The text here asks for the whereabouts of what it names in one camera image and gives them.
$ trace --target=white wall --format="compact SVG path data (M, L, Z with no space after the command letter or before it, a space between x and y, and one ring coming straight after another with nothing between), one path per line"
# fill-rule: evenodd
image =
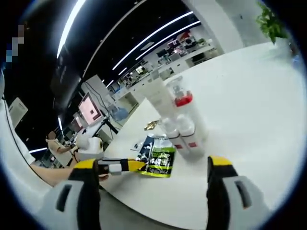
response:
M208 31L205 30L203 25L199 25L190 29L190 34L195 37L196 41L200 40L201 38L205 40L209 40L211 37Z
M243 48L241 36L215 0L182 0L208 31L220 54Z
M245 47L269 42L256 18L262 13L256 0L216 0L237 28Z

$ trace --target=potted plant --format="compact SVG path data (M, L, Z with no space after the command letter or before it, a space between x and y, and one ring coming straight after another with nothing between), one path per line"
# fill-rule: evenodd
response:
M279 21L277 16L264 4L259 2L262 8L262 14L256 19L256 22L260 25L260 29L266 37L269 37L273 44L288 43L287 34L283 24Z

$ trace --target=monitor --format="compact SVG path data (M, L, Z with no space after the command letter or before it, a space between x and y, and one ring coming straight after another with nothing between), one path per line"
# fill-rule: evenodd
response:
M144 72L142 66L137 67L137 68L135 69L135 71L136 71L138 74L142 74L142 73Z
M160 52L157 53L158 57L163 57L165 54L167 54L167 51L165 49L161 50Z
M170 43L167 43L167 45L168 45L170 48L175 48L175 47L177 47L177 46L180 45L180 42L176 39L176 40L174 40L174 41L172 41L172 42L170 42Z
M77 116L75 119L72 121L72 128L75 132L79 132L81 129L83 129L83 125L80 121L80 118Z
M169 55L171 55L174 52L174 48L169 48L166 51Z
M88 125L102 116L89 93L83 97L78 107Z

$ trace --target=white shirt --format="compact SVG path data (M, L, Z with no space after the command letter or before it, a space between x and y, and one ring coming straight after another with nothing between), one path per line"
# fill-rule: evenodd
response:
M48 148L52 155L64 166L66 167L68 162L71 160L72 155L70 151L59 153L58 149L65 148L58 139L46 140L48 143Z

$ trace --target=white bottle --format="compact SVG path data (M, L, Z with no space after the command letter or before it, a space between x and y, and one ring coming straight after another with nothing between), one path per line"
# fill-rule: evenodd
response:
M204 155L205 150L202 143L202 135L197 130L193 120L185 114L180 114L177 117L177 127L191 154L198 156Z
M141 93L153 105L161 117L172 117L176 108L172 102L172 96L164 86L163 80L158 78L141 89Z
M161 123L163 125L166 136L173 143L173 145L176 147L178 152L184 156L188 155L189 149L186 146L183 139L181 138L175 122L173 122L170 118L167 117L167 118L163 118L161 120Z
M191 90L188 89L188 85L183 81L182 76L179 76L166 86L173 97L173 104L177 108L177 112L187 114L193 120L193 123L197 127L199 137L204 143L207 138L204 119L195 104L195 98Z

